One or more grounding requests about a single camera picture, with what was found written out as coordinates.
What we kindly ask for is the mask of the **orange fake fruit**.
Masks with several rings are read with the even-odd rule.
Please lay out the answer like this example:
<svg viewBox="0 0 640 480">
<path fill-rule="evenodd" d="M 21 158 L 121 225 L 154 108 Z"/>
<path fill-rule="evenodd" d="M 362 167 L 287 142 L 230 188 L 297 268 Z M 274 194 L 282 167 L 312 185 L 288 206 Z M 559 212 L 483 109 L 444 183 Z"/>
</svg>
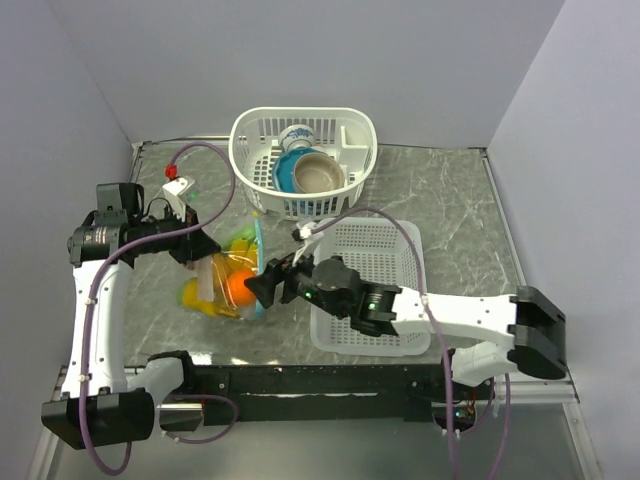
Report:
<svg viewBox="0 0 640 480">
<path fill-rule="evenodd" d="M 256 297 L 245 285 L 245 281 L 255 276 L 251 269 L 233 271 L 226 280 L 225 292 L 235 307 L 248 306 L 255 302 Z"/>
</svg>

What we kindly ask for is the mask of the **clear zip top bag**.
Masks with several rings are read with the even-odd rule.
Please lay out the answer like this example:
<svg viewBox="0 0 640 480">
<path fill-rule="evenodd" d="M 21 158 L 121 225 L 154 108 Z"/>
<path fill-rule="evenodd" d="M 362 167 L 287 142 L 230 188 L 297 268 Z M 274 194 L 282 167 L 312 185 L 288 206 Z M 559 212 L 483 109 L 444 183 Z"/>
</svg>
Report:
<svg viewBox="0 0 640 480">
<path fill-rule="evenodd" d="M 254 214 L 251 218 L 249 217 L 244 218 L 243 221 L 240 223 L 239 227 L 236 229 L 242 228 L 245 225 L 254 225 L 256 227 L 257 237 L 255 242 L 258 244 L 258 263 L 249 264 L 249 263 L 234 260 L 233 258 L 228 256 L 226 253 L 229 246 L 228 239 L 232 233 L 228 235 L 221 242 L 221 252 L 211 255 L 212 267 L 213 267 L 214 289 L 215 289 L 215 300 L 212 303 L 216 305 L 216 309 L 218 311 L 218 314 L 216 316 L 224 316 L 224 317 L 244 319 L 244 320 L 256 320 L 261 316 L 263 312 L 263 307 L 260 305 L 260 303 L 257 300 L 255 300 L 254 303 L 248 306 L 235 307 L 231 303 L 227 293 L 225 292 L 225 284 L 226 284 L 227 277 L 233 271 L 251 269 L 254 271 L 255 276 L 257 276 L 258 274 L 262 273 L 264 270 L 264 266 L 265 266 L 264 244 L 263 244 L 262 229 L 260 226 L 258 216 Z M 184 307 L 180 303 L 180 299 L 179 299 L 180 293 L 181 293 L 181 290 L 179 291 L 179 294 L 178 294 L 178 302 L 182 307 Z"/>
</svg>

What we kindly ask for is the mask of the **green fake vegetable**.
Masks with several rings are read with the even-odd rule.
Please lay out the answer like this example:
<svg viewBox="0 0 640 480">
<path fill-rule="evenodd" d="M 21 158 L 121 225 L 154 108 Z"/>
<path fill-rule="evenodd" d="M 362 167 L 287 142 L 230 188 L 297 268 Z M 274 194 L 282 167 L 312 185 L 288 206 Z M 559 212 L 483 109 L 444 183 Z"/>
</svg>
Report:
<svg viewBox="0 0 640 480">
<path fill-rule="evenodd" d="M 235 241 L 243 240 L 249 244 L 254 243 L 257 237 L 257 230 L 254 225 L 245 225 L 242 228 L 236 229 L 229 236 L 228 243 L 232 244 Z"/>
</svg>

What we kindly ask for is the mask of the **white rectangular mesh basket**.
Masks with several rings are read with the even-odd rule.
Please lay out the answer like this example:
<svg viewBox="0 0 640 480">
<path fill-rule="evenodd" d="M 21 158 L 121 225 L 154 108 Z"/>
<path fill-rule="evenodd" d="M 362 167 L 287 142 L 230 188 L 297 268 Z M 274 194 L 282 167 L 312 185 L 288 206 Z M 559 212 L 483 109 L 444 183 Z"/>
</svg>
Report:
<svg viewBox="0 0 640 480">
<path fill-rule="evenodd" d="M 417 271 L 424 259 L 415 258 L 411 248 L 422 245 L 421 234 L 411 222 L 400 225 L 405 234 L 384 218 L 347 217 L 322 232 L 314 259 L 320 262 L 340 256 L 366 281 L 416 290 L 418 279 L 425 276 Z M 310 335 L 316 348 L 340 355 L 419 356 L 431 343 L 428 333 L 366 336 L 351 329 L 347 319 L 336 319 L 315 306 L 310 313 Z"/>
</svg>

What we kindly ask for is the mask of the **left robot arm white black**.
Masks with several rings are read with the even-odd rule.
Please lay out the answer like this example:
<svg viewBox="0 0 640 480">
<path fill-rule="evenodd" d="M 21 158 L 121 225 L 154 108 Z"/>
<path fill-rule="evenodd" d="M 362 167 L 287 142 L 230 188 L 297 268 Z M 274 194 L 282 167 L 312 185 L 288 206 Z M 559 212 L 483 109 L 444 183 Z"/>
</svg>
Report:
<svg viewBox="0 0 640 480">
<path fill-rule="evenodd" d="M 75 450 L 87 441 L 107 446 L 147 439 L 157 408 L 197 393 L 199 378 L 186 351 L 154 354 L 143 371 L 128 377 L 123 361 L 126 298 L 136 259 L 168 253 L 181 265 L 220 250 L 202 229 L 189 201 L 195 182 L 178 177 L 163 187 L 164 215 L 144 210 L 137 183 L 96 188 L 97 207 L 67 242 L 76 307 L 72 353 L 58 400 L 41 409 L 43 425 Z"/>
</svg>

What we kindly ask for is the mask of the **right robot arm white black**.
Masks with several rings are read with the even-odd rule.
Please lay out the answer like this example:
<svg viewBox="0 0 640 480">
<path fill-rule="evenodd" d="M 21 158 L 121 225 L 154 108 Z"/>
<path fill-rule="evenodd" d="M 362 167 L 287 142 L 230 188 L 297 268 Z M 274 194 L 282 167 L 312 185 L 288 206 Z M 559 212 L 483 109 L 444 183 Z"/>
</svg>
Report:
<svg viewBox="0 0 640 480">
<path fill-rule="evenodd" d="M 443 356 L 448 367 L 438 373 L 437 384 L 449 398 L 512 372 L 541 380 L 562 380 L 568 372 L 566 317 L 531 286 L 499 296 L 422 294 L 366 281 L 339 256 L 316 262 L 294 255 L 270 261 L 244 284 L 265 308 L 277 300 L 281 286 L 280 302 L 304 299 L 371 337 L 430 333 L 476 340 Z"/>
</svg>

